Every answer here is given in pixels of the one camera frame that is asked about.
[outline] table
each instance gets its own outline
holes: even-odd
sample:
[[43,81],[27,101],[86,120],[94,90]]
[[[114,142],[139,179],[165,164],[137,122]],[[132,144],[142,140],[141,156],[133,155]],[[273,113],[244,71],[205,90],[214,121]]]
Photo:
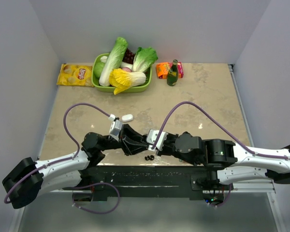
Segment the table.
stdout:
[[[65,133],[62,118],[73,104],[87,102],[100,107],[109,114],[121,117],[133,114],[129,122],[134,130],[144,134],[149,129],[158,130],[169,113],[179,102],[191,101],[201,106],[222,126],[244,144],[249,139],[242,112],[227,64],[183,63],[184,78],[170,87],[166,80],[157,78],[153,65],[152,81],[141,93],[99,92],[92,87],[59,86],[53,111],[48,123],[40,160],[48,160],[70,154],[76,150],[75,143]],[[71,134],[83,141],[88,132],[107,135],[111,122],[106,116],[88,106],[77,106],[67,116]],[[188,131],[202,139],[231,138],[191,105],[180,106],[170,117],[164,131],[181,134]],[[174,157],[155,157],[146,161],[144,156],[153,155],[146,151],[134,156],[125,156],[121,150],[107,150],[99,165],[190,165]]]

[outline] lay's logo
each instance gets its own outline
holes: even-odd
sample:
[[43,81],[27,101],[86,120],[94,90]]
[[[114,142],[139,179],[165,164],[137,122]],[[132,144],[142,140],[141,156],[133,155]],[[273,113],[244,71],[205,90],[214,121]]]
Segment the lay's logo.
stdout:
[[80,69],[77,78],[83,80],[85,78],[86,69]]

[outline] chip bag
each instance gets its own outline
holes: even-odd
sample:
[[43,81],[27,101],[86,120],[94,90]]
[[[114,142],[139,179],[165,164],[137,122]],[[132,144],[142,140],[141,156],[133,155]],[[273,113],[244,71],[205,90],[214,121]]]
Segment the chip bag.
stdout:
[[62,64],[57,85],[93,87],[91,73],[92,66]]

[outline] green plastic bin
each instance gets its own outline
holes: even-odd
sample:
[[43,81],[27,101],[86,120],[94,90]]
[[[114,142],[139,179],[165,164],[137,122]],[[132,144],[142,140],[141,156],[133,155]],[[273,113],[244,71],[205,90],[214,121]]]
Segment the green plastic bin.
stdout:
[[[105,53],[105,54],[99,55],[96,58],[95,62],[93,63],[93,67],[95,67],[96,62],[100,61],[101,57],[103,57],[103,56],[107,56],[108,57],[108,55],[109,55],[109,53]],[[150,67],[149,70],[147,70],[145,72],[146,81],[145,81],[144,84],[142,84],[141,86],[134,86],[134,87],[128,88],[127,90],[123,91],[122,93],[139,93],[139,92],[145,91],[148,88],[149,83],[151,81],[151,73],[152,73],[152,68]],[[97,77],[95,77],[95,74],[93,72],[92,72],[91,82],[94,85],[94,87],[97,88],[98,91],[107,92],[107,93],[113,93],[114,90],[115,90],[115,87],[113,87],[113,86],[100,86],[99,85],[99,79]]]

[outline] gray floor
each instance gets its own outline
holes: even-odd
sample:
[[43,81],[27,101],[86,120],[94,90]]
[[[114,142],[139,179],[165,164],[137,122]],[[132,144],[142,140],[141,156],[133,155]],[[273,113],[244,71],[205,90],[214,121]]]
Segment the gray floor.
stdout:
[[[88,208],[111,208],[116,198]],[[71,193],[49,193],[26,207],[20,232],[276,232],[266,194],[234,193],[221,208],[203,201],[122,198],[107,215],[72,207]]]

